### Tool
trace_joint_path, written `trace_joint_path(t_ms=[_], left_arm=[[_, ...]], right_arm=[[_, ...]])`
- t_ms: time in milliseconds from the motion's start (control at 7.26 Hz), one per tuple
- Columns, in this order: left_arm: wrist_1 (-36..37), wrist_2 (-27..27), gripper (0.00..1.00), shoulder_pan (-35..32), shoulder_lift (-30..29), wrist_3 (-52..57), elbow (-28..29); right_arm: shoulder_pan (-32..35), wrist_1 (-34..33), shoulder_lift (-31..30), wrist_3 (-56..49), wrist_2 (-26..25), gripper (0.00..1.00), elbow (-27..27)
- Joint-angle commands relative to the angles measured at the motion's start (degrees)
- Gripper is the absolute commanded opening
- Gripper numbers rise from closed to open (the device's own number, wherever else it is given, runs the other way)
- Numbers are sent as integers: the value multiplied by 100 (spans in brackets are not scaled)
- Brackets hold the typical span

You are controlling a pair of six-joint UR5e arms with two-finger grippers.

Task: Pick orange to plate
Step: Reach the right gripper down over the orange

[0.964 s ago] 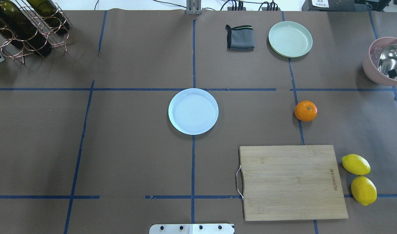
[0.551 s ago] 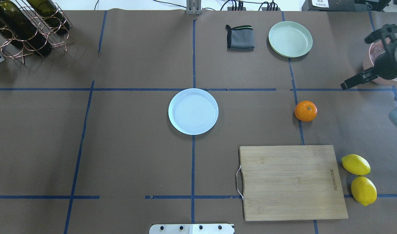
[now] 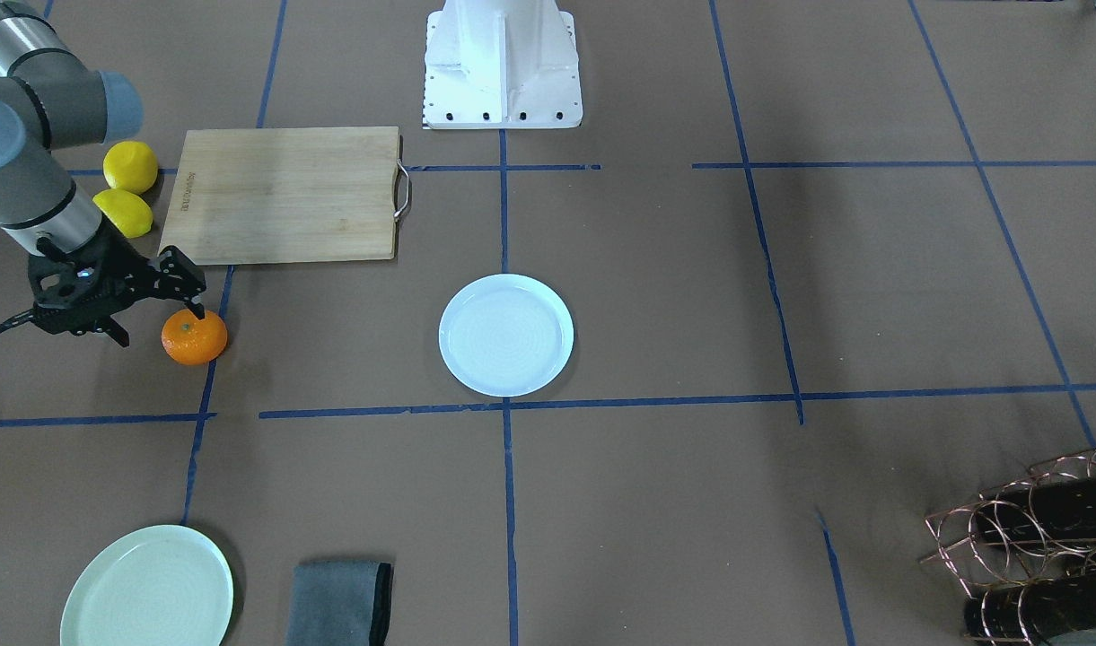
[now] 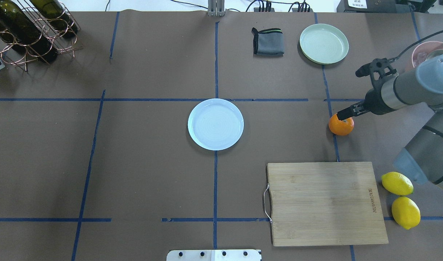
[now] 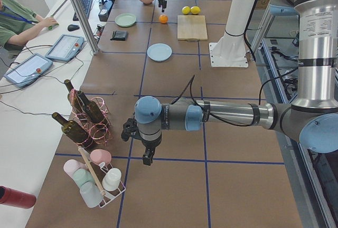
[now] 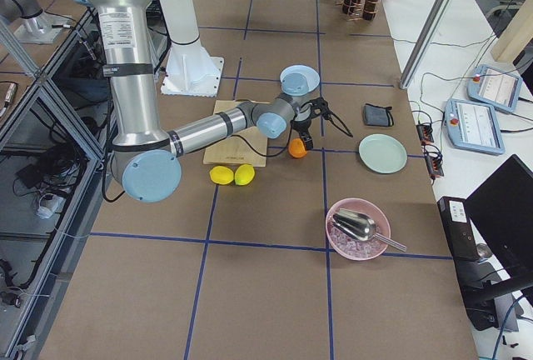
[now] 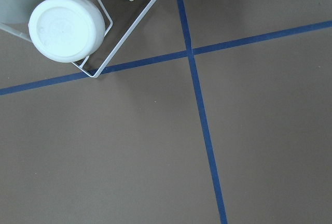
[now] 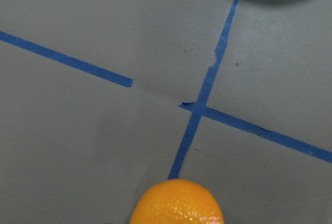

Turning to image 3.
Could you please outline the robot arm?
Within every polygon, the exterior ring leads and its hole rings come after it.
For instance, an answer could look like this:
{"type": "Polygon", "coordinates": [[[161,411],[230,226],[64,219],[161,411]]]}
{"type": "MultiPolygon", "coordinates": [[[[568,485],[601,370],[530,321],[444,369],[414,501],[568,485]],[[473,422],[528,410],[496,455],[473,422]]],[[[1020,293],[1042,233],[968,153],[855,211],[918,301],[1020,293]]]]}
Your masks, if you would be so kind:
{"type": "Polygon", "coordinates": [[[0,1],[0,229],[28,253],[33,292],[33,306],[0,322],[0,335],[31,324],[128,345],[114,315],[145,299],[206,317],[203,271],[173,246],[138,253],[54,158],[141,126],[140,94],[123,73],[88,68],[36,9],[0,1]]]}

